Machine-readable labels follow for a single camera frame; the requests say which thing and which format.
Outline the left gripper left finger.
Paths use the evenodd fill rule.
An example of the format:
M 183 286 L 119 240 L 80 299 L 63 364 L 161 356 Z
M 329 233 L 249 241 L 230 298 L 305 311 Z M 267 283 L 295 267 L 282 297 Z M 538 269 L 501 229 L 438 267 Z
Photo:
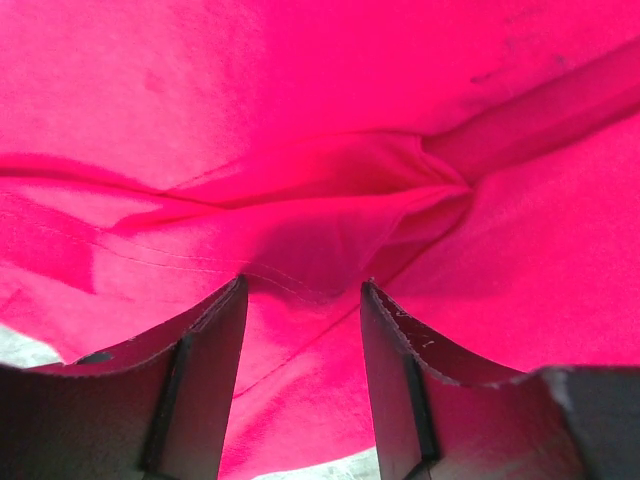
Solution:
M 238 277 L 73 365 L 32 373 L 32 479 L 214 479 L 248 306 Z

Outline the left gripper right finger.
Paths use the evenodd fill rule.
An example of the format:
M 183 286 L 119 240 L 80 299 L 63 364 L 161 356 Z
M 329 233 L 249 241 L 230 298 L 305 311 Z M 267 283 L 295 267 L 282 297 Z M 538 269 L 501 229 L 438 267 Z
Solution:
M 466 350 L 371 281 L 361 288 L 360 321 L 382 478 L 584 478 L 541 373 Z

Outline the red t shirt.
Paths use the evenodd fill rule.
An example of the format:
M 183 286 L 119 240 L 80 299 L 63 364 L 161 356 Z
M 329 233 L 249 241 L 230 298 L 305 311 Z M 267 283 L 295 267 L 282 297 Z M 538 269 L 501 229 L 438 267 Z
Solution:
M 5 1 L 1 327 L 70 363 L 238 274 L 225 479 L 374 444 L 359 289 L 518 370 L 639 360 L 635 1 Z

